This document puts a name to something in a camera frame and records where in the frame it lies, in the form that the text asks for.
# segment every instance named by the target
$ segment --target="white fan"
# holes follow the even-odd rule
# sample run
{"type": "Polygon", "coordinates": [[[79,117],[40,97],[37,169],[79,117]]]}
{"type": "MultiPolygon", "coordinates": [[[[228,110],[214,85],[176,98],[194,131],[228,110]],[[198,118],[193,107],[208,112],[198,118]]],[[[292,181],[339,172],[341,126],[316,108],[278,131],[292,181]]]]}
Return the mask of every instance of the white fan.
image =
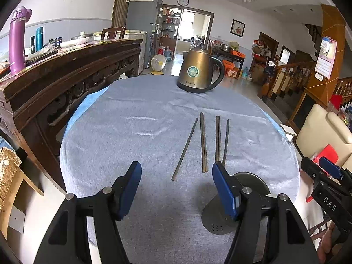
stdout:
{"type": "Polygon", "coordinates": [[[164,74],[161,70],[165,67],[166,58],[162,54],[157,54],[153,56],[150,61],[150,65],[154,71],[151,72],[152,75],[162,75],[164,74]]]}

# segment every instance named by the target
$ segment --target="round metal base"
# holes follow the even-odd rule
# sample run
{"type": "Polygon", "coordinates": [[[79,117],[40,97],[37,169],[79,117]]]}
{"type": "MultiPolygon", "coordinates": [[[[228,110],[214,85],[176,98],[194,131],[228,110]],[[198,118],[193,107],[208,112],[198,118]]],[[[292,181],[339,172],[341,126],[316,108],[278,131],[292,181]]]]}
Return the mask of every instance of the round metal base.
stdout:
{"type": "MultiPolygon", "coordinates": [[[[261,195],[269,195],[270,190],[264,181],[257,175],[240,172],[234,174],[240,183],[257,191],[261,195]]],[[[224,235],[236,230],[238,221],[233,221],[229,215],[225,213],[219,195],[216,195],[203,209],[202,222],[204,227],[211,233],[216,235],[224,235]]]]}

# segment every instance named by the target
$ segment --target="screw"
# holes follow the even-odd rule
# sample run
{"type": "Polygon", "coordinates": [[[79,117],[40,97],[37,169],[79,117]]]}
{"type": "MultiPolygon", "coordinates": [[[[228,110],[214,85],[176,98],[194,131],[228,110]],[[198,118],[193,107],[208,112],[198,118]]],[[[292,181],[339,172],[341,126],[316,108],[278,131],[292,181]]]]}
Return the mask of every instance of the screw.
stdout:
{"type": "Polygon", "coordinates": [[[109,194],[112,192],[112,187],[105,187],[103,188],[103,194],[109,194]]]}
{"type": "Polygon", "coordinates": [[[67,199],[67,200],[69,201],[69,200],[73,199],[74,196],[75,196],[75,195],[70,192],[70,193],[68,193],[68,194],[65,196],[65,199],[67,199]]]}
{"type": "Polygon", "coordinates": [[[245,194],[251,194],[252,193],[252,189],[249,188],[249,187],[243,187],[242,188],[242,191],[245,193],[245,194]]]}
{"type": "Polygon", "coordinates": [[[283,201],[288,200],[288,196],[285,195],[285,194],[280,194],[280,195],[279,195],[279,198],[281,198],[283,201]]]}

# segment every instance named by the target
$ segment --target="teal thermos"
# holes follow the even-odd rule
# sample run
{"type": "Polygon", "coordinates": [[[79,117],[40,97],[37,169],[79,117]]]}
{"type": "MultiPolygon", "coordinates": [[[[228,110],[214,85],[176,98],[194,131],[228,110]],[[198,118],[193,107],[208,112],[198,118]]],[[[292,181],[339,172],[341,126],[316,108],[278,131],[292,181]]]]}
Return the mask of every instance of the teal thermos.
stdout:
{"type": "Polygon", "coordinates": [[[40,51],[43,48],[43,27],[39,27],[36,33],[36,50],[40,51]]]}

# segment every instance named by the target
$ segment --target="wooden chair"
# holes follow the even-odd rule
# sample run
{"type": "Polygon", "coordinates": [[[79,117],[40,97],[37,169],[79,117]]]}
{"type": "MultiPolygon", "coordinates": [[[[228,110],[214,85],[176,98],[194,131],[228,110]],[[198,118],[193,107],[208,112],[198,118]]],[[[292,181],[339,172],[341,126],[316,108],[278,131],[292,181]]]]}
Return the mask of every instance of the wooden chair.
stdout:
{"type": "Polygon", "coordinates": [[[116,38],[117,33],[120,33],[119,39],[123,39],[125,36],[126,27],[117,27],[117,28],[107,28],[101,31],[100,40],[105,40],[105,34],[108,33],[107,40],[113,40],[116,38]]]}
{"type": "Polygon", "coordinates": [[[44,193],[22,172],[20,164],[21,160],[15,152],[6,147],[0,149],[0,231],[5,239],[13,202],[22,181],[26,181],[33,190],[44,196],[44,193]]]}

